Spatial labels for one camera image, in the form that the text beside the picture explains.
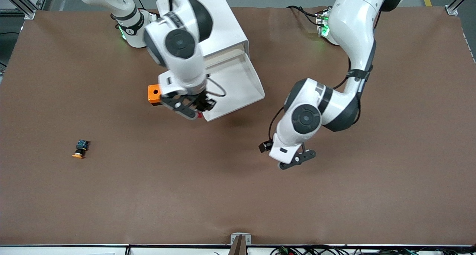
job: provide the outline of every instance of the brown mat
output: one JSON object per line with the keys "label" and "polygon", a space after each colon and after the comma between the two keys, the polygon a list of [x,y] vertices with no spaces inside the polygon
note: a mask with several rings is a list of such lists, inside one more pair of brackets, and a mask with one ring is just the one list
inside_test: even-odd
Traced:
{"label": "brown mat", "polygon": [[0,243],[476,241],[476,66],[457,17],[383,13],[359,123],[279,170],[257,148],[270,119],[297,80],[339,83],[347,56],[296,11],[233,11],[266,98],[210,123],[150,106],[163,70],[109,13],[26,21],[0,85]]}

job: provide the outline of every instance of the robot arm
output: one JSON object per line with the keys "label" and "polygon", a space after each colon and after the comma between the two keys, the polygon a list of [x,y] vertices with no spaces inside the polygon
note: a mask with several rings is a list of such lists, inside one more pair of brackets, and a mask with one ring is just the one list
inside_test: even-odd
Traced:
{"label": "robot arm", "polygon": [[331,131],[350,128],[360,111],[360,97],[372,70],[376,43],[374,19],[386,4],[394,9],[401,0],[336,0],[321,15],[318,31],[334,45],[340,45],[350,59],[344,92],[338,92],[312,79],[297,82],[284,102],[284,116],[261,152],[279,161],[281,169],[314,158],[314,150],[298,152],[322,126]]}
{"label": "robot arm", "polygon": [[207,75],[199,43],[213,21],[197,0],[170,0],[174,10],[145,28],[144,40],[155,62],[169,69],[159,75],[162,104],[188,119],[213,108],[206,95]]}
{"label": "robot arm", "polygon": [[155,20],[155,15],[138,10],[133,0],[82,0],[91,6],[109,9],[119,23],[124,39],[135,48],[145,47],[144,27]]}

